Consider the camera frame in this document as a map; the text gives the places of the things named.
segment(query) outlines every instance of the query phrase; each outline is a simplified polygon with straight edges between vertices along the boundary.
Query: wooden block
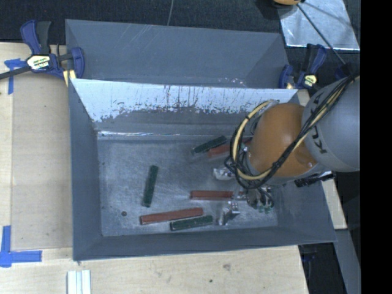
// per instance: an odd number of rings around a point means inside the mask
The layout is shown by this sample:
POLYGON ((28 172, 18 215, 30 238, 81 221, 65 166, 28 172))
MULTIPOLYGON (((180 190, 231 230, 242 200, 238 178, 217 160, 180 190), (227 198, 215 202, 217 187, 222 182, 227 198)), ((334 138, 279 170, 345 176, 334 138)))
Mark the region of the wooden block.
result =
POLYGON ((190 217, 198 217, 203 215, 203 208, 190 208, 175 211, 168 211, 167 213, 154 213, 140 216, 140 224, 151 224, 163 221, 172 221, 178 219, 185 219, 190 217))
POLYGON ((234 192, 230 190, 193 190, 190 192, 192 200, 230 200, 234 192))

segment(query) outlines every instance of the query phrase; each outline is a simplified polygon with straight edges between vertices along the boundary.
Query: gray bin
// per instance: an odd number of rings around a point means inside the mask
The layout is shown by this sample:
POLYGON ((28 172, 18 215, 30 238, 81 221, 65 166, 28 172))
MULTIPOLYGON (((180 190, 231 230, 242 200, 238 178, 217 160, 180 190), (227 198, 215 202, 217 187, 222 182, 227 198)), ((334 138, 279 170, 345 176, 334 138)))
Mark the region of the gray bin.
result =
MULTIPOLYGON (((96 37, 94 47, 84 35, 80 37, 75 33, 84 21, 71 23, 67 32, 73 32, 72 47, 82 47, 86 62, 93 61, 91 58, 96 58, 100 51, 97 45, 102 45, 103 40, 96 37)), ((122 28, 130 25, 129 30, 132 30, 131 24, 113 24, 113 27, 118 25, 122 28)), ((175 29, 165 31, 171 35, 175 29)), ((108 30, 114 34, 115 29, 108 30)), ((187 29, 179 30, 186 35, 187 29)), ((189 30, 195 36, 198 36, 197 31, 189 30)), ((202 35, 204 31, 219 35, 219 31, 200 29, 202 35)), ((123 40, 122 44, 126 47, 129 41, 123 40)), ((275 47, 276 53, 284 50, 275 47)), ((253 57, 254 53, 251 53, 249 60, 253 57)), ((261 66, 267 61, 266 58, 260 60, 257 62, 261 66)), ((87 71, 85 77, 92 78, 98 70, 95 71, 91 64, 87 71)), ((119 73, 124 71, 128 71, 126 66, 118 69, 119 73)), ((203 73, 196 72, 196 79, 200 81, 203 73)), ((336 240, 320 184, 303 188, 292 184, 275 187, 276 206, 268 214, 252 209, 246 202, 238 202, 241 214, 226 226, 210 225, 171 232, 168 222, 140 225, 138 218, 141 215, 196 206, 217 219, 224 203, 192 201, 190 191, 239 190, 239 185, 234 180, 214 179, 211 169, 222 165, 223 158, 193 156, 191 149, 221 135, 230 138, 239 122, 260 102, 278 99, 298 103, 298 98, 296 90, 263 89, 256 83, 253 88, 230 82, 216 83, 217 78, 213 81, 212 74, 204 78, 211 83, 197 84, 188 84, 185 78, 175 82, 179 78, 170 75, 157 83, 150 81, 159 75, 152 78, 145 75, 143 81, 136 75, 139 82, 134 82, 129 73, 123 81, 110 69, 105 75, 101 75, 101 80, 80 79, 69 84, 74 260, 336 240), (147 208, 141 205, 141 200, 151 165, 157 165, 159 173, 153 202, 147 208)))

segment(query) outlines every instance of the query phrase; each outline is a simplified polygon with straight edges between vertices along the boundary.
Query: blue clamp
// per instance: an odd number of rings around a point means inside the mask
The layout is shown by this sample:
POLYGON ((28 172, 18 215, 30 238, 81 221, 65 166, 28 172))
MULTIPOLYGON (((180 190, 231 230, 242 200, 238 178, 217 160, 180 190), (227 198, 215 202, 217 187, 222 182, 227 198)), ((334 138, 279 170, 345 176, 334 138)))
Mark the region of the blue clamp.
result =
MULTIPOLYGON (((48 45, 48 30, 51 22, 30 20, 22 25, 20 33, 23 42, 30 48, 31 56, 26 59, 24 66, 19 69, 10 70, 0 74, 0 80, 12 77, 27 71, 33 73, 46 73, 60 79, 64 79, 64 69, 61 61, 73 59, 73 70, 78 78, 83 76, 85 71, 85 57, 83 50, 79 47, 71 49, 71 53, 56 56, 50 53, 48 45)), ((9 85, 9 93, 13 92, 13 81, 9 85)))
POLYGON ((307 52, 303 66, 306 70, 294 71, 286 64, 279 77, 279 88, 310 89, 317 82, 316 73, 326 59, 326 49, 322 45, 306 45, 307 52))
POLYGON ((10 268, 13 263, 21 262, 41 262, 42 251, 23 251, 12 252, 11 245, 11 226, 2 228, 0 267, 10 268))

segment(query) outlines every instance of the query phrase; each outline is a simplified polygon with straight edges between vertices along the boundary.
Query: black surface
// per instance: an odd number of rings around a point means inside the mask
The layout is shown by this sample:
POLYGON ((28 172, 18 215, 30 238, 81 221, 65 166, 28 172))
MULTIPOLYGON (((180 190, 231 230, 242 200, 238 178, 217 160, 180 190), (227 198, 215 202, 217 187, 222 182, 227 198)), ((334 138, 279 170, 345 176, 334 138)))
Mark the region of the black surface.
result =
MULTIPOLYGON (((65 44, 65 19, 121 21, 165 25, 171 0, 0 0, 0 40, 19 41, 20 26, 30 20, 50 20, 49 43, 65 44)), ((344 0, 354 32, 361 45, 361 0, 344 0)), ((171 25, 243 31, 279 32, 277 10, 268 0, 175 0, 171 25)), ((339 54, 351 63, 353 71, 360 71, 359 53, 339 54)), ((298 66, 305 58, 305 49, 287 49, 288 60, 298 66)), ((339 61, 328 50, 328 59, 319 70, 319 83, 327 85, 334 80, 339 61)), ((344 202, 359 194, 359 173, 338 175, 338 191, 344 202)), ((352 231, 360 258, 360 227, 352 231)), ((311 279, 319 285, 317 293, 344 293, 336 271, 336 258, 327 246, 319 249, 312 262, 311 279), (325 278, 332 276, 326 286, 325 278)))

